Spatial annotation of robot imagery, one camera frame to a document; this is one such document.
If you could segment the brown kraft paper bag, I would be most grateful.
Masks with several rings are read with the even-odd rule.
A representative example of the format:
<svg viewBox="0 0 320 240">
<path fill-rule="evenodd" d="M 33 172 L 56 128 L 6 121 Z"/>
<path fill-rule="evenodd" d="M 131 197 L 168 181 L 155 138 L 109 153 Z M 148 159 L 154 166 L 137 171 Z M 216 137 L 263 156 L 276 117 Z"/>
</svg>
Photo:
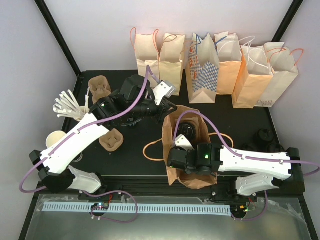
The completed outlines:
<svg viewBox="0 0 320 240">
<path fill-rule="evenodd" d="M 144 157 L 148 160 L 154 161 L 154 162 L 164 162 L 165 164 L 169 163 L 169 156 L 170 153 L 180 154 L 178 156 L 179 160 L 182 160 L 182 166 L 186 166 L 186 156 L 188 155 L 188 151 L 184 149 L 183 147 L 176 146 L 174 144 L 174 133 L 176 126 L 178 125 L 178 118 L 180 115 L 188 110 L 194 110 L 196 112 L 199 112 L 197 109 L 193 109 L 191 107 L 187 107 L 184 105 L 178 105 L 177 110 L 173 113 L 169 114 L 167 117 L 165 117 L 163 125 L 162 125 L 162 138 L 153 142 L 148 143 L 144 146 L 142 150 L 142 154 Z M 187 113 L 184 115 L 181 119 L 182 123 L 190 123 L 195 127 L 195 139 L 193 140 L 194 143 L 210 143 L 210 136 L 208 127 L 205 123 L 205 120 L 203 117 L 195 114 L 195 113 Z M 158 143 L 162 142 L 163 147 L 163 157 L 162 158 L 151 158 L 147 156 L 146 150 L 148 147 Z M 209 187 L 212 185 L 216 185 L 218 183 L 218 178 L 214 175 L 199 175 L 193 173 L 186 173 L 184 169 L 177 169 L 170 166 L 166 167 L 166 173 L 167 173 L 167 179 L 168 184 L 170 186 L 173 185 L 174 182 L 178 181 L 180 184 L 184 185 L 185 187 L 193 190 L 199 190 L 205 187 Z"/>
</svg>

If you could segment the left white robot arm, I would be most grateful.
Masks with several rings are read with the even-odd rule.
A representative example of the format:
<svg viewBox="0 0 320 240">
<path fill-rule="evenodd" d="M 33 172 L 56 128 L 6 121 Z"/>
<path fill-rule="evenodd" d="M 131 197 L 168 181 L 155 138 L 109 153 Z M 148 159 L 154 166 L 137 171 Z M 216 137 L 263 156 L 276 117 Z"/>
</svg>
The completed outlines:
<svg viewBox="0 0 320 240">
<path fill-rule="evenodd" d="M 34 150 L 29 158 L 38 171 L 44 189 L 57 194 L 67 189 L 103 199 L 108 188 L 102 178 L 72 167 L 70 164 L 89 145 L 118 126 L 130 126 L 145 117 L 161 122 L 177 110 L 168 99 L 175 87 L 159 81 L 151 88 L 149 80 L 140 75 L 128 77 L 121 89 L 100 98 L 83 119 L 57 143 L 43 151 Z"/>
</svg>

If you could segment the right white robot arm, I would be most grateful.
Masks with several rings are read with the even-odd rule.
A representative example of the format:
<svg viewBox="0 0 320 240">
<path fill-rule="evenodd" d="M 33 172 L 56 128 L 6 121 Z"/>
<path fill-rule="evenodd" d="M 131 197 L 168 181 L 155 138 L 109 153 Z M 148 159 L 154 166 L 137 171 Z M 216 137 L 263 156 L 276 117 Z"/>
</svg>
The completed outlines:
<svg viewBox="0 0 320 240">
<path fill-rule="evenodd" d="M 285 152 L 253 152 L 226 148 L 214 143 L 199 143 L 196 149 L 182 145 L 172 148 L 167 166 L 187 174 L 214 176 L 222 172 L 244 172 L 228 187 L 228 198 L 234 202 L 244 196 L 271 189 L 281 189 L 287 194 L 305 192 L 305 181 L 297 148 Z"/>
</svg>

